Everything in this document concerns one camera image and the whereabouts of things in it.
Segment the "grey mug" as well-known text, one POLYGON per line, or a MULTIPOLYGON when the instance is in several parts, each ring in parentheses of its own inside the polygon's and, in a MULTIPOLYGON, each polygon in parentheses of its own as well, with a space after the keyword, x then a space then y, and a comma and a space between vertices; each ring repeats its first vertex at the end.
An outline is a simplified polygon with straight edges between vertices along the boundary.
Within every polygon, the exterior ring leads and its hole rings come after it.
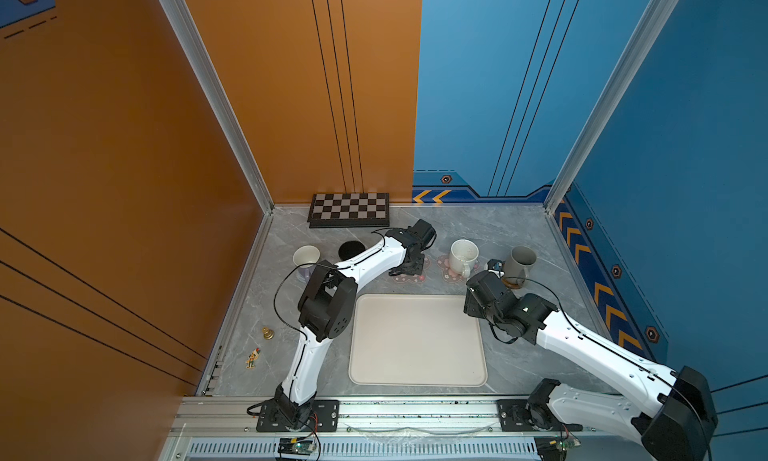
POLYGON ((504 277, 522 279, 525 281, 531 268, 537 261, 537 254, 526 246, 514 247, 504 262, 504 277))

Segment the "black mug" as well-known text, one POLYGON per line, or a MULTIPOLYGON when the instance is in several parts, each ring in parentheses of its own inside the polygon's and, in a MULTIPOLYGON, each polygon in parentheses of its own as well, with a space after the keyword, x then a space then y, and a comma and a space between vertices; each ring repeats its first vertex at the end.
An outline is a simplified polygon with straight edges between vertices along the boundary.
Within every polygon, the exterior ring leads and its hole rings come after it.
POLYGON ((359 240, 346 241, 338 248, 338 255, 341 261, 353 259, 367 250, 364 243, 359 240))

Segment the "purple mug white inside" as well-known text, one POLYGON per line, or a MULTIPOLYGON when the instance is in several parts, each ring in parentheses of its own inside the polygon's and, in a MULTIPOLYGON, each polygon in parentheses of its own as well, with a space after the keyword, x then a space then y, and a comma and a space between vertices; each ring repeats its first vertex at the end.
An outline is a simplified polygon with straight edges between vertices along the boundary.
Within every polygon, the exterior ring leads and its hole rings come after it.
POLYGON ((308 281, 320 260, 320 250, 314 245, 304 245, 296 249, 292 261, 296 267, 296 276, 302 281, 308 281))

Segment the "brown wooden round coaster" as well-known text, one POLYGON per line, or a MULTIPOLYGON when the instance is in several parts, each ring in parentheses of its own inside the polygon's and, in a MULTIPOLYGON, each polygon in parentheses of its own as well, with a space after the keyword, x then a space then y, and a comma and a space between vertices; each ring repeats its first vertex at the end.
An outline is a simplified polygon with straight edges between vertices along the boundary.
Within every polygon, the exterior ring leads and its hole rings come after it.
POLYGON ((517 279, 517 278, 511 278, 511 277, 507 278, 507 277, 505 277, 505 278, 502 279, 502 282, 504 283, 504 285, 506 287, 508 287, 510 289, 521 289, 524 286, 525 279, 524 278, 517 279))

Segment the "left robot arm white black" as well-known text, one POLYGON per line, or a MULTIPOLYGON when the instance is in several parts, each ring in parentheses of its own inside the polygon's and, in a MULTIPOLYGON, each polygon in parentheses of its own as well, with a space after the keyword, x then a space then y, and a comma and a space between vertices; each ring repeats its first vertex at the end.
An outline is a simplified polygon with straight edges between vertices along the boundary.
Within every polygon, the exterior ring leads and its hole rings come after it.
POLYGON ((352 319, 358 291, 378 276, 423 272, 424 252, 436 233, 411 226, 390 229, 371 248, 338 263, 321 260, 302 292, 297 309, 299 341, 284 380, 272 398, 277 418, 291 430, 313 427, 317 382, 332 341, 352 319))

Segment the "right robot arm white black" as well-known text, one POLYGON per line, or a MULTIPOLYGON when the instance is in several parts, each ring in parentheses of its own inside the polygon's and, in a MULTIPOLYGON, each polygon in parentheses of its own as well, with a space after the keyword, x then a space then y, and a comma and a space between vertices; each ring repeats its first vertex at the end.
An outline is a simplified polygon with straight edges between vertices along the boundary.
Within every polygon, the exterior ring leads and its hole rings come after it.
POLYGON ((464 311, 492 334, 524 340, 590 372, 613 393, 545 378, 528 396, 526 422, 539 431, 594 428, 641 445, 655 460, 709 460, 718 418, 707 378, 634 354, 574 321, 558 301, 516 296, 492 272, 466 284, 464 311))

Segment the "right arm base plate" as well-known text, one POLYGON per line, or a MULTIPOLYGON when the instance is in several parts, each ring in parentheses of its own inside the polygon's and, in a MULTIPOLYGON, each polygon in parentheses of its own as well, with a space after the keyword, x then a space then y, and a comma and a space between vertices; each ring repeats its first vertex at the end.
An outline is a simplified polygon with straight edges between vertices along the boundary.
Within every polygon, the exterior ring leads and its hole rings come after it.
POLYGON ((503 432, 581 432, 581 424, 563 424, 546 405, 530 404, 523 399, 496 401, 503 432))

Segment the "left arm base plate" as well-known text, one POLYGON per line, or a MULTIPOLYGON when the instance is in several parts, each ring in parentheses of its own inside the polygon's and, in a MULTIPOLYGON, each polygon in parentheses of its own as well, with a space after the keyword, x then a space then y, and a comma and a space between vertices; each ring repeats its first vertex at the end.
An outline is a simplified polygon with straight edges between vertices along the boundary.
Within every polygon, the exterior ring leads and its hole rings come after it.
POLYGON ((339 406, 338 400, 316 399, 306 419, 294 421, 280 410, 276 401, 269 400, 260 406, 256 418, 256 431, 260 433, 335 432, 338 427, 339 406))

